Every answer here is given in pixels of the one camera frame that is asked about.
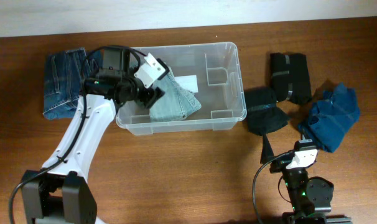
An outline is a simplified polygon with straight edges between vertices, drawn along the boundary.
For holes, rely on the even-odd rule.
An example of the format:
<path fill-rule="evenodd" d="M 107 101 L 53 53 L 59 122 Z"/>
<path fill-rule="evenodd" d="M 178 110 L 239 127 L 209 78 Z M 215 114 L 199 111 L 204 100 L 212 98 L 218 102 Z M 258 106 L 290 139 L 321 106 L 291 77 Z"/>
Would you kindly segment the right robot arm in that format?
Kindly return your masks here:
<path fill-rule="evenodd" d="M 272 174 L 282 174 L 292 205 L 291 212 L 282 214 L 283 223 L 327 223 L 334 185 L 321 177 L 309 177 L 307 172 L 315 164 L 318 153 L 311 139 L 303 139 L 292 150 L 276 156 L 267 136 L 263 135 L 261 164 L 269 165 Z"/>

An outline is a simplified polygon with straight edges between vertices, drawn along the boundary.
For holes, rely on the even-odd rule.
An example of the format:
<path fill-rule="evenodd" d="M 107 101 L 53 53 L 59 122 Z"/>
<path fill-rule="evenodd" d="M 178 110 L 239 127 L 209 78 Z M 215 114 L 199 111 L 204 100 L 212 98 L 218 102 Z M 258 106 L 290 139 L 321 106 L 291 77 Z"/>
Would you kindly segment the dark blue jeans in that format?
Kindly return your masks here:
<path fill-rule="evenodd" d="M 46 119 L 72 118 L 78 106 L 81 79 L 102 67 L 102 54 L 84 48 L 49 55 L 44 70 L 44 110 Z"/>

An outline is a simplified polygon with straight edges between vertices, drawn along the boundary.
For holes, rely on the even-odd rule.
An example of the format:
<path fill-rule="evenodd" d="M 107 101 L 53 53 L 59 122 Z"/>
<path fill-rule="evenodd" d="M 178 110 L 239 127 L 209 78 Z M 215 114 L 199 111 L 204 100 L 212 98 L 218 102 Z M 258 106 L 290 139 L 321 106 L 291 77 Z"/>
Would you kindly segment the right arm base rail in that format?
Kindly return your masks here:
<path fill-rule="evenodd" d="M 353 224 L 353 220 L 350 217 L 327 217 L 323 213 L 316 213 L 306 217 L 300 217 L 294 213 L 283 213 L 282 222 L 284 224 Z"/>

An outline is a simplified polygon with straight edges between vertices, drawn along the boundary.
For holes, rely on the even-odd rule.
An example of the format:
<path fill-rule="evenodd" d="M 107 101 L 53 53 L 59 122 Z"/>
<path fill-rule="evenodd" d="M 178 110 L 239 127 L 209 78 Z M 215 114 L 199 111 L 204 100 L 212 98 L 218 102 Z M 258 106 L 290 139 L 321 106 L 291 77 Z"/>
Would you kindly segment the light blue jeans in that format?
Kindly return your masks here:
<path fill-rule="evenodd" d="M 171 67 L 169 67 L 169 73 L 163 79 L 156 80 L 154 84 L 155 87 L 164 90 L 165 95 L 149 109 L 152 122 L 185 120 L 202 108 L 195 94 L 183 89 L 175 81 Z"/>

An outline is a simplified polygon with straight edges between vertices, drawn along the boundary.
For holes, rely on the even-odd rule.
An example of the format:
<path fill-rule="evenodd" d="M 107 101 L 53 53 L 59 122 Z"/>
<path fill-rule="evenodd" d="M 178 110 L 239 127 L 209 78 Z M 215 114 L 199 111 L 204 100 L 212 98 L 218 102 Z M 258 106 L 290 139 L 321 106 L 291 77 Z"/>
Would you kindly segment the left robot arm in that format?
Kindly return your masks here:
<path fill-rule="evenodd" d="M 27 170 L 19 188 L 28 223 L 102 223 L 88 186 L 98 145 L 118 110 L 129 101 L 150 108 L 164 91 L 154 87 L 169 72 L 161 60 L 134 70 L 101 68 L 83 81 L 78 107 L 60 144 L 41 170 Z"/>

